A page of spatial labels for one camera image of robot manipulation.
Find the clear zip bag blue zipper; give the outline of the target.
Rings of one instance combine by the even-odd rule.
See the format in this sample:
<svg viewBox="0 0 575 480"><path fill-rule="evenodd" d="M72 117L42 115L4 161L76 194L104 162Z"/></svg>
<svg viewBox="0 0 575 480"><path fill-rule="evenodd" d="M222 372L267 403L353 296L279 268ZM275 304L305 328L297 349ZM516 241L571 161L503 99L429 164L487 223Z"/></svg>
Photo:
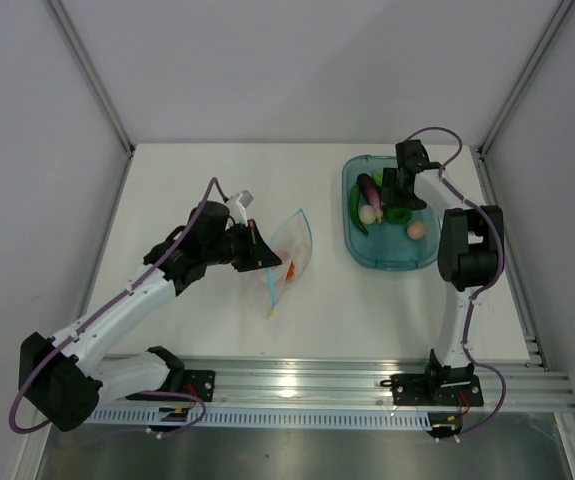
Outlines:
<svg viewBox="0 0 575 480"><path fill-rule="evenodd" d="M284 221L274 232L268 246L275 252L277 249L286 249L294 253L296 273L289 283L274 282L272 268L265 268L255 272L252 277L256 287L263 292L262 308L266 317L271 317L282 297L300 279L308 268L313 254L313 237L309 220L303 209L297 210Z"/></svg>

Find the white toy onion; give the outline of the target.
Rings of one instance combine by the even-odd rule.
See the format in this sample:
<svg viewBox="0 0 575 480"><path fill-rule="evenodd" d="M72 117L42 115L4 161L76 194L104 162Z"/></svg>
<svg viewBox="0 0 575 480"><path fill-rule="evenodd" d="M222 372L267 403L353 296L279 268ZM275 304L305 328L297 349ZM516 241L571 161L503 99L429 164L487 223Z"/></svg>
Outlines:
<svg viewBox="0 0 575 480"><path fill-rule="evenodd" d="M371 225L377 221L376 211L370 205L363 205L358 211L359 220L364 225Z"/></svg>

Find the peach toy egg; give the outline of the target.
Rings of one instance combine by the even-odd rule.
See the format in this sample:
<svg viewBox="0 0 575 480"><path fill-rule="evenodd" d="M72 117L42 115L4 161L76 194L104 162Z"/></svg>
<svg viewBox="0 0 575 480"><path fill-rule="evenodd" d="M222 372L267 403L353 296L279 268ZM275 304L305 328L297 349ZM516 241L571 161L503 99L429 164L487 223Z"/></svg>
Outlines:
<svg viewBox="0 0 575 480"><path fill-rule="evenodd" d="M422 239L425 236L425 232L425 225L420 220L410 222L407 225L406 233L411 240L418 241Z"/></svg>

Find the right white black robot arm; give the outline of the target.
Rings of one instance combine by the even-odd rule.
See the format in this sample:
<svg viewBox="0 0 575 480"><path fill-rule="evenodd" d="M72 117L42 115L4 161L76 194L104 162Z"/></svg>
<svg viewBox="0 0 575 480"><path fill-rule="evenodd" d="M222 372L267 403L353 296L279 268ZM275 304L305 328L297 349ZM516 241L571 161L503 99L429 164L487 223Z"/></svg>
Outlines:
<svg viewBox="0 0 575 480"><path fill-rule="evenodd" d="M439 216L437 265L448 285L437 344L422 374L391 377L397 405L455 406L463 397L483 404L477 363L471 355L475 308L504 269L504 219L496 205L479 206L448 180L446 167L429 158L419 140L395 145L397 166L383 171L381 193L387 207L432 208Z"/></svg>

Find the orange toy pumpkin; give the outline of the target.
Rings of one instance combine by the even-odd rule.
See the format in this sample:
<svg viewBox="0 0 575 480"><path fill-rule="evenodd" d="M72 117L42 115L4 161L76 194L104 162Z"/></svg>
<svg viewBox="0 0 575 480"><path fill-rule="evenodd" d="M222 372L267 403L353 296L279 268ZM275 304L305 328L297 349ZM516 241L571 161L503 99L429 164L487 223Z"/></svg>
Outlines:
<svg viewBox="0 0 575 480"><path fill-rule="evenodd" d="M291 282L296 273L294 253L286 249L277 249L275 253L281 259L281 264L271 269L274 282Z"/></svg>

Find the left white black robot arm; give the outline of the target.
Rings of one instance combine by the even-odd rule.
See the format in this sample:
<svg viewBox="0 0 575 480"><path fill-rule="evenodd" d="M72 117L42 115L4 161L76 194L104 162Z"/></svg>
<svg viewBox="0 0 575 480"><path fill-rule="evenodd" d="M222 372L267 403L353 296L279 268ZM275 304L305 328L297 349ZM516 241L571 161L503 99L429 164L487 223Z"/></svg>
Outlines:
<svg viewBox="0 0 575 480"><path fill-rule="evenodd" d="M187 224L150 250L114 299L50 337L28 336L20 348L19 396L63 432L80 426L99 405L120 398L201 402L184 362L163 347L118 361L104 358L208 268L231 265L249 272L281 265L246 213L252 200L242 191L222 203L201 202Z"/></svg>

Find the green toy bell pepper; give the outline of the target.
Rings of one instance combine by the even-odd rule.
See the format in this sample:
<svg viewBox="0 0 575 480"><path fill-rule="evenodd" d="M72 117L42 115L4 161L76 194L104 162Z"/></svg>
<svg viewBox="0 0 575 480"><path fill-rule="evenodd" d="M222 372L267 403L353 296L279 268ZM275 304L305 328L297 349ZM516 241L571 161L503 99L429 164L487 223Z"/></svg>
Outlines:
<svg viewBox="0 0 575 480"><path fill-rule="evenodd" d="M413 217L413 211L408 208L387 207L384 211L385 220L393 225L405 225Z"/></svg>

